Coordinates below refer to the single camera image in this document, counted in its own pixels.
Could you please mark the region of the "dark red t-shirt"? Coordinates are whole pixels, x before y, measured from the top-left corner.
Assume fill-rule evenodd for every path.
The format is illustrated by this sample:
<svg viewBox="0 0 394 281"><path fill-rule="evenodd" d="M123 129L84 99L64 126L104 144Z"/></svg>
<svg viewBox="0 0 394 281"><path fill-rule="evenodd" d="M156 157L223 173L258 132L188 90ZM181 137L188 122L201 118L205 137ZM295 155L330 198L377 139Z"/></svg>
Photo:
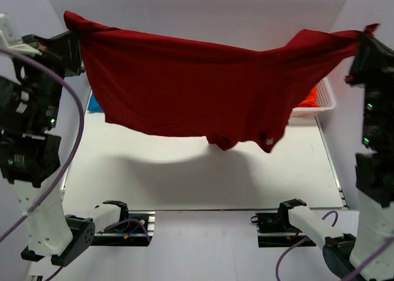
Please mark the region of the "dark red t-shirt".
<svg viewBox="0 0 394 281"><path fill-rule="evenodd" d="M299 31L266 51L122 30L66 11L105 120L147 135L206 137L270 152L293 108L343 59L361 31Z"/></svg>

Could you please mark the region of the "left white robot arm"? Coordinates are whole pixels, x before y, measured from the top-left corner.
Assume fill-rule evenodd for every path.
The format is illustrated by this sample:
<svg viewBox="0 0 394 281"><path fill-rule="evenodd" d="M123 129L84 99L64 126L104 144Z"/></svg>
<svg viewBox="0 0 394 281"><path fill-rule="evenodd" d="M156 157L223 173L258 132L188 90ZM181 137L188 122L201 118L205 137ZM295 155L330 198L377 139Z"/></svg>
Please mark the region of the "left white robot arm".
<svg viewBox="0 0 394 281"><path fill-rule="evenodd" d="M49 39L1 32L1 53L12 59L16 81L1 79L1 174L12 186L28 226L24 260L48 257L65 267L87 250L94 235L129 227L127 205L105 201L93 209L66 215L60 182L76 150L61 162L61 138L51 134L58 120L66 77L84 72L79 36L72 31Z"/></svg>

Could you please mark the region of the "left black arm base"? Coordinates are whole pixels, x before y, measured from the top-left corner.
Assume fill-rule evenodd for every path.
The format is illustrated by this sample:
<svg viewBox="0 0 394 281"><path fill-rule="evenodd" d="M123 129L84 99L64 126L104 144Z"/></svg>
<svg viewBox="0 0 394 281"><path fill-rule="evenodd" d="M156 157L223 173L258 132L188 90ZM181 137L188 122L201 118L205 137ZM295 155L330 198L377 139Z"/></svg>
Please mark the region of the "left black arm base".
<svg viewBox="0 0 394 281"><path fill-rule="evenodd" d="M155 212L129 212L129 221L118 227L98 232L94 236L94 247L148 247L155 228Z"/></svg>

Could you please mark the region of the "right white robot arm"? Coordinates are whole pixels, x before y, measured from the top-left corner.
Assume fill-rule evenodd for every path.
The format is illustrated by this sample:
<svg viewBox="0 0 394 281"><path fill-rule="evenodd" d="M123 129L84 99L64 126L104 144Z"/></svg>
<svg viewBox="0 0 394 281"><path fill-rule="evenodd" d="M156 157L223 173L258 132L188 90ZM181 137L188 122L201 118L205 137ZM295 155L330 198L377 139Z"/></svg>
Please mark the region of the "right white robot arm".
<svg viewBox="0 0 394 281"><path fill-rule="evenodd" d="M367 149L355 156L353 229L328 223L300 199L280 203L277 219L285 231L311 240L339 280L392 280L393 50L362 35L347 82L364 90L361 141Z"/></svg>

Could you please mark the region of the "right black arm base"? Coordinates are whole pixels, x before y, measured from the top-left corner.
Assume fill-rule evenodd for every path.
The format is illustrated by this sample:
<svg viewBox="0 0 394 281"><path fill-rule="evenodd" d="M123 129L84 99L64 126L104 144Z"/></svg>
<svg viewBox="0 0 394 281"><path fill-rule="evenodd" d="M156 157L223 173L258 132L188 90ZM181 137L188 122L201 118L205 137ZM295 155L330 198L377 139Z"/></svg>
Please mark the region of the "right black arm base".
<svg viewBox="0 0 394 281"><path fill-rule="evenodd" d="M301 247L315 247L316 244L296 228L284 228L277 213L256 213L251 217L251 223L257 226L257 241L259 248L289 248L297 242L306 239Z"/></svg>

